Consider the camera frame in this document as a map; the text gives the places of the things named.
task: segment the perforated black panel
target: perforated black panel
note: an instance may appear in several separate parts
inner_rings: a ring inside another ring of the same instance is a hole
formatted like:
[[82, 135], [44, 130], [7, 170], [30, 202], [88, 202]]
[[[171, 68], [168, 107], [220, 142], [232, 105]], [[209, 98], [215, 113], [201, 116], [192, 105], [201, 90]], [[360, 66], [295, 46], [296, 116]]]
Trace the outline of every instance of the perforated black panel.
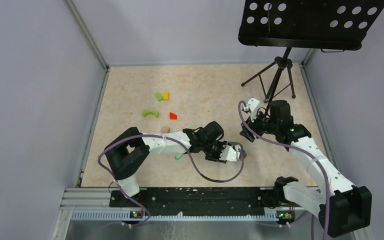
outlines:
[[383, 8], [384, 0], [246, 0], [238, 39], [249, 46], [358, 50]]

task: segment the circular hole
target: circular hole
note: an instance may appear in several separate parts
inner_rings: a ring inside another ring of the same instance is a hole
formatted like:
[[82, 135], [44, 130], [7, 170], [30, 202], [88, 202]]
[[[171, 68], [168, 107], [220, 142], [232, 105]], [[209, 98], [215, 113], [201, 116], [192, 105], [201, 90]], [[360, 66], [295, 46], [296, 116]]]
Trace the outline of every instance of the circular hole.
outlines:
[[352, 14], [356, 15], [356, 14], [359, 14], [361, 11], [362, 11], [362, 7], [361, 6], [356, 6], [352, 10]]
[[281, 11], [281, 12], [285, 11], [285, 9], [286, 9], [286, 4], [285, 4], [285, 3], [281, 3], [281, 4], [279, 4], [279, 7], [278, 7], [277, 9], [279, 9], [279, 11]]
[[352, 22], [352, 21], [347, 21], [347, 22], [343, 25], [343, 27], [346, 28], [346, 29], [349, 29], [349, 28], [351, 28], [352, 25], [353, 25], [353, 22]]
[[246, 19], [246, 22], [249, 24], [252, 24], [254, 22], [254, 18], [252, 16], [250, 16]]
[[345, 6], [340, 6], [338, 7], [338, 9], [336, 10], [336, 12], [338, 14], [343, 14], [345, 12], [345, 10], [347, 10], [347, 8]]
[[281, 23], [282, 23], [282, 18], [276, 17], [276, 19], [274, 19], [274, 24], [279, 25]]
[[272, 9], [272, 4], [270, 2], [264, 4], [264, 6], [262, 7], [264, 10], [268, 11], [270, 9]]
[[367, 15], [373, 15], [378, 11], [376, 7], [372, 7], [367, 11]]
[[257, 9], [257, 3], [256, 2], [253, 2], [249, 5], [249, 9], [251, 9], [252, 11], [256, 10]]
[[359, 25], [358, 25], [358, 28], [359, 29], [364, 29], [365, 27], [367, 27], [367, 22], [366, 21], [364, 21], [364, 22], [362, 22], [362, 23], [360, 23]]
[[269, 19], [268, 19], [267, 17], [263, 17], [263, 18], [261, 18], [260, 22], [261, 22], [262, 24], [266, 24], [266, 23], [269, 22]]
[[334, 28], [334, 27], [338, 26], [338, 21], [337, 21], [337, 20], [333, 20], [333, 21], [331, 21], [330, 24], [329, 24], [329, 26], [330, 26], [331, 28]]

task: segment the speckled tabletop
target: speckled tabletop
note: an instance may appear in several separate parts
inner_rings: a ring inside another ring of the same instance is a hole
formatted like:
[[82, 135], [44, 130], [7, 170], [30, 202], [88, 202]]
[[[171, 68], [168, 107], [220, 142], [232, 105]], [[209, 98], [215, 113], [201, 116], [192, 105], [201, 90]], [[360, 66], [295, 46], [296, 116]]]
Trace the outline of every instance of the speckled tabletop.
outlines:
[[[93, 140], [84, 171], [83, 187], [107, 187], [112, 177], [97, 162], [98, 155], [110, 142], [130, 127], [140, 132], [160, 133], [163, 126], [171, 132], [204, 127], [217, 121], [224, 129], [224, 140], [242, 143], [248, 156], [241, 175], [228, 183], [213, 183], [203, 179], [187, 156], [175, 160], [175, 154], [149, 156], [136, 178], [141, 187], [268, 187], [277, 177], [293, 176], [307, 186], [315, 186], [299, 161], [285, 148], [256, 140], [249, 142], [239, 135], [241, 120], [238, 102], [248, 97], [264, 98], [258, 78], [241, 87], [241, 83], [267, 64], [212, 64], [112, 67], [100, 107]], [[276, 67], [261, 77], [266, 90]], [[303, 124], [323, 149], [323, 143], [313, 109], [298, 64], [292, 68], [296, 98], [287, 88], [275, 99], [288, 101], [294, 122]], [[278, 89], [289, 83], [286, 71]], [[157, 101], [156, 92], [169, 92], [168, 101]], [[159, 118], [143, 117], [143, 110], [158, 110]], [[178, 120], [170, 120], [169, 112]], [[241, 167], [240, 162], [227, 164], [207, 161], [203, 153], [193, 154], [198, 168], [213, 179], [228, 179]]]

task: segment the black mounting plate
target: black mounting plate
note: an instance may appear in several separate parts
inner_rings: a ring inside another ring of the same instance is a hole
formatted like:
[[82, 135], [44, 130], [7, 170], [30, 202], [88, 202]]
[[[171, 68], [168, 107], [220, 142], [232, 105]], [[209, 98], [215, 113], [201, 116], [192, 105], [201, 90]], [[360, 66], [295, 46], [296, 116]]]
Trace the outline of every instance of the black mounting plate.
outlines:
[[[175, 216], [182, 212], [184, 216], [260, 216], [265, 214], [264, 199], [271, 196], [273, 189], [260, 187], [147, 187], [133, 198], [151, 215]], [[137, 208], [119, 190], [111, 192], [109, 206]]]

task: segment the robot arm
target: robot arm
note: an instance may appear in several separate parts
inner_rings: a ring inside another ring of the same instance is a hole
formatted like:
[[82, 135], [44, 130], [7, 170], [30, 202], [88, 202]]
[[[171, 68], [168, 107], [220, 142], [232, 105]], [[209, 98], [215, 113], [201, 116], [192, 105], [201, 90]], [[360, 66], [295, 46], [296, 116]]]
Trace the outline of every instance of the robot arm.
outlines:
[[[131, 127], [106, 148], [122, 139], [136, 135], [146, 135], [146, 133], [139, 132], [137, 127]], [[183, 155], [186, 152], [181, 145], [166, 140], [166, 137], [182, 142], [191, 153], [202, 151], [205, 153], [206, 160], [219, 163], [237, 162], [240, 158], [240, 152], [243, 150], [240, 143], [220, 141], [223, 138], [224, 130], [216, 121], [197, 129], [186, 128], [178, 132], [156, 135], [160, 135], [162, 138], [141, 137], [132, 139], [112, 148], [105, 154], [117, 184], [130, 197], [139, 193], [135, 172], [148, 156], [167, 153]]]
[[[367, 227], [370, 224], [372, 194], [365, 187], [356, 187], [354, 183], [344, 177], [320, 151], [310, 132], [301, 124], [294, 124], [290, 105], [285, 100], [275, 100], [268, 104], [270, 115], [260, 111], [260, 102], [255, 98], [248, 98], [244, 112], [251, 113], [246, 120], [249, 127], [259, 135], [275, 135], [279, 143], [288, 144], [306, 150], [315, 156], [312, 159], [307, 154], [286, 148], [304, 166], [310, 176], [316, 181], [320, 192], [306, 187], [294, 177], [279, 177], [274, 190], [279, 201], [294, 202], [312, 213], [323, 226], [326, 212], [325, 178], [317, 161], [327, 173], [330, 192], [330, 216], [328, 234], [338, 237], [346, 233]], [[242, 125], [241, 136], [251, 142], [254, 135]]]

